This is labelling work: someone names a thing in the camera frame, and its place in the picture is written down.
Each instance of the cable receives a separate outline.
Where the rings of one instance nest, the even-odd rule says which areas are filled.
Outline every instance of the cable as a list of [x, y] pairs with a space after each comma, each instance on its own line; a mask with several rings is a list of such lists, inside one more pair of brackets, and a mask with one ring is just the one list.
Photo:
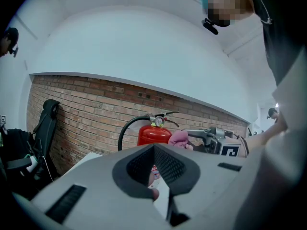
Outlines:
[[44, 156], [42, 156], [42, 157], [43, 157], [43, 159], [45, 160], [45, 164], [46, 164], [47, 170], [48, 170], [48, 172], [49, 172], [50, 178], [51, 178], [51, 180], [53, 181], [53, 179], [52, 179], [52, 177], [51, 177], [51, 174], [50, 174], [50, 171], [49, 171], [49, 168], [48, 168], [48, 165], [47, 165], [47, 162], [46, 162], [46, 159], [45, 159]]
[[150, 117], [145, 117], [145, 116], [143, 116], [143, 117], [135, 117], [134, 119], [130, 120], [128, 123], [125, 124], [125, 126], [121, 130], [119, 138], [118, 138], [118, 151], [122, 150], [123, 138], [124, 138], [124, 134], [125, 134], [127, 128], [131, 124], [133, 124], [134, 122], [139, 121], [139, 120], [150, 120]]

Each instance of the chair backrest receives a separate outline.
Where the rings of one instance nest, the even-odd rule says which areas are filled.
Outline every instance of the chair backrest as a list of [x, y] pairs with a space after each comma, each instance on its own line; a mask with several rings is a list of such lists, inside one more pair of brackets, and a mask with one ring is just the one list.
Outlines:
[[42, 142], [42, 153], [44, 157], [49, 154], [52, 139], [56, 128], [56, 118], [59, 109], [59, 103], [55, 100], [46, 100], [39, 119], [39, 123], [34, 129], [35, 142], [39, 139]]

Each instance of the wall outlet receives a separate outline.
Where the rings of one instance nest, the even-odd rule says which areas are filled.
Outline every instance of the wall outlet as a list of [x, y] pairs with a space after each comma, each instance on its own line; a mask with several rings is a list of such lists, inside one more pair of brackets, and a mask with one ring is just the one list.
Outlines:
[[6, 123], [6, 115], [1, 115], [1, 123]]

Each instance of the person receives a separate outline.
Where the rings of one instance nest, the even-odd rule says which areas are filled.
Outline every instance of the person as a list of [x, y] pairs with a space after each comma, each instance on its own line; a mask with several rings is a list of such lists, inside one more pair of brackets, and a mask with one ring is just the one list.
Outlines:
[[8, 52], [13, 53], [13, 48], [17, 44], [19, 37], [18, 30], [14, 27], [8, 28], [0, 41], [0, 57], [6, 55]]
[[277, 123], [279, 117], [279, 113], [275, 108], [270, 108], [268, 111], [267, 119], [271, 118], [275, 120], [275, 123]]
[[[294, 65], [303, 52], [306, 32], [299, 30], [295, 19], [301, 18], [304, 0], [200, 0], [208, 19], [217, 26], [231, 23], [256, 14], [263, 25], [265, 54], [276, 85]], [[265, 145], [267, 141], [287, 129], [283, 114], [265, 132], [246, 139], [249, 150]]]

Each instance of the fire extinguisher hose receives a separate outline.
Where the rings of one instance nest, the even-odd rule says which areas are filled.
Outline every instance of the fire extinguisher hose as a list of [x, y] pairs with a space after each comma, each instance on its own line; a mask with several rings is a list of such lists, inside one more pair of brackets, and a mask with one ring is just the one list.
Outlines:
[[122, 143], [123, 143], [123, 138], [124, 138], [124, 134], [127, 130], [127, 128], [133, 124], [134, 122], [136, 121], [139, 121], [139, 120], [150, 120], [150, 117], [135, 117], [134, 119], [130, 120], [128, 123], [125, 124], [125, 126], [123, 127], [123, 129], [121, 130], [120, 132], [120, 135], [119, 135], [119, 138], [118, 138], [118, 150], [121, 151], [121, 148], [122, 148]]

